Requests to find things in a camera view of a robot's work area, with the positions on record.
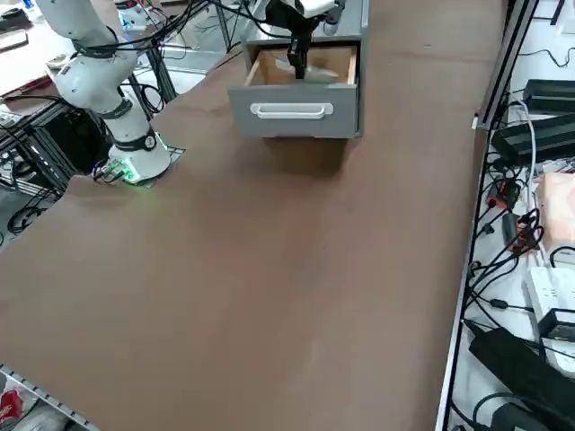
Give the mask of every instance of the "gray drawer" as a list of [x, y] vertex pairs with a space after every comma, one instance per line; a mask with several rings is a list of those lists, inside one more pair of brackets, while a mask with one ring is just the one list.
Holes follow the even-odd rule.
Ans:
[[300, 84], [276, 67], [283, 49], [260, 52], [243, 87], [228, 90], [242, 136], [354, 137], [358, 133], [355, 47], [312, 48], [308, 64], [338, 74], [332, 84]]

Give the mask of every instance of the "black power adapter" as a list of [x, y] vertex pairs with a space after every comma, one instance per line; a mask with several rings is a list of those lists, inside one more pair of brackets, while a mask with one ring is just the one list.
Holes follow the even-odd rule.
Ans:
[[475, 335], [470, 352], [511, 392], [522, 397], [541, 423], [553, 431], [575, 430], [575, 382], [508, 330], [485, 332], [472, 322], [465, 324]]

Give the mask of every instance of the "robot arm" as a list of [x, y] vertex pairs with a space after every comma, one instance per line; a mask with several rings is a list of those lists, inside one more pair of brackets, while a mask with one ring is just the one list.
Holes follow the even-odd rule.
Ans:
[[312, 33], [324, 22], [327, 34], [337, 31], [346, 0], [270, 0], [266, 6], [266, 23], [288, 29], [292, 40], [287, 60], [296, 69], [296, 79], [304, 79], [307, 51]]
[[104, 121], [113, 138], [110, 157], [125, 168], [126, 181], [137, 183], [164, 172], [170, 165], [169, 152], [156, 137], [142, 108], [118, 91], [136, 67], [136, 51], [86, 49], [124, 42], [100, 20], [91, 0], [37, 1], [49, 26], [71, 39], [77, 50], [55, 78], [60, 95]]

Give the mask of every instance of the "brown table surface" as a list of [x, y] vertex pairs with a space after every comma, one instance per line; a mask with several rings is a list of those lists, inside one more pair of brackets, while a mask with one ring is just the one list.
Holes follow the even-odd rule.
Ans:
[[75, 179], [0, 258], [0, 362], [102, 430], [429, 430], [500, 0], [372, 1], [362, 139], [241, 139], [236, 58], [154, 124], [153, 189]]

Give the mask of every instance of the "white power strip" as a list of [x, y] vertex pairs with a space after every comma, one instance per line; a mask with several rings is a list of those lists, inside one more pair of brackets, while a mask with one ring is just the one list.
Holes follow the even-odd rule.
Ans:
[[[552, 308], [575, 310], [575, 271], [570, 268], [534, 267], [526, 277], [527, 291], [540, 322]], [[543, 339], [550, 348], [575, 356], [575, 343]], [[550, 364], [569, 377], [575, 377], [575, 359], [546, 350]]]

